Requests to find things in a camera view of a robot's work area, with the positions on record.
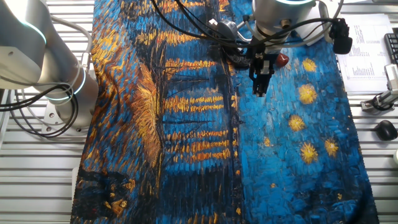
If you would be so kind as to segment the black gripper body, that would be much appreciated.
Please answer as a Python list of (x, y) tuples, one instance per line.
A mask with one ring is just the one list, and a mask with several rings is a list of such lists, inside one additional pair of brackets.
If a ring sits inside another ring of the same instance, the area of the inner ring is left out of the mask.
[(278, 49), (266, 47), (264, 44), (248, 48), (249, 78), (259, 78), (260, 75), (272, 76), (278, 55)]

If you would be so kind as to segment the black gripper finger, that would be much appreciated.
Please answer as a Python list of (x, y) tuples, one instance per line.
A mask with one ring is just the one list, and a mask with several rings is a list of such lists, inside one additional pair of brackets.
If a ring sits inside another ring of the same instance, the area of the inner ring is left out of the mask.
[(252, 93), (256, 96), (262, 96), (261, 88), (261, 75), (256, 75), (251, 78), (252, 80)]
[(261, 81), (262, 87), (261, 87), (261, 90), (263, 92), (263, 95), (265, 95), (267, 93), (267, 89), (268, 89), (271, 77), (272, 77), (272, 75), (270, 75), (270, 74), (262, 76), (262, 81)]

